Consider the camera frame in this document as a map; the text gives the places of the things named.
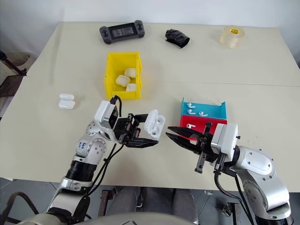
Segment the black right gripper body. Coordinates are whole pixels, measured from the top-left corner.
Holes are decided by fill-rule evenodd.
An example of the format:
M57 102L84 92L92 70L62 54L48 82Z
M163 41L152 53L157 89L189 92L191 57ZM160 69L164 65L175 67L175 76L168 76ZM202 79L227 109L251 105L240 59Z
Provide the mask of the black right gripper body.
M212 137L210 134L210 128L212 123L207 122L204 133L197 143L200 144L200 156L196 164L195 172L202 173L205 161L209 159L215 159L214 173L220 174L224 167L225 154L219 150L215 150L211 147Z

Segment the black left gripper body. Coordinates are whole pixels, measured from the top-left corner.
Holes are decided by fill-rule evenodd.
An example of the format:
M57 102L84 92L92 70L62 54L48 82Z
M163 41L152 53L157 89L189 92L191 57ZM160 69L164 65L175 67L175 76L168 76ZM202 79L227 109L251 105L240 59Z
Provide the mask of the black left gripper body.
M132 113L117 119L113 132L119 144L138 144L140 120L138 115Z

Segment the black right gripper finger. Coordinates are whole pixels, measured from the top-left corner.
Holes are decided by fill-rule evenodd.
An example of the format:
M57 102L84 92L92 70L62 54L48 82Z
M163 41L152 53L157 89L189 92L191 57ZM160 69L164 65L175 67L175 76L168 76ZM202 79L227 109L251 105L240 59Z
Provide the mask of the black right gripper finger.
M178 141L178 140L183 140L188 138L194 138L200 141L206 140L206 137L202 133L187 127L168 127L168 129L176 133L176 134L167 133L167 136L173 141Z
M165 134L180 147L183 147L189 151L192 151L195 154L202 153L200 147L191 143L188 139L178 136L178 135L175 135L175 134L168 133L168 132L166 132Z

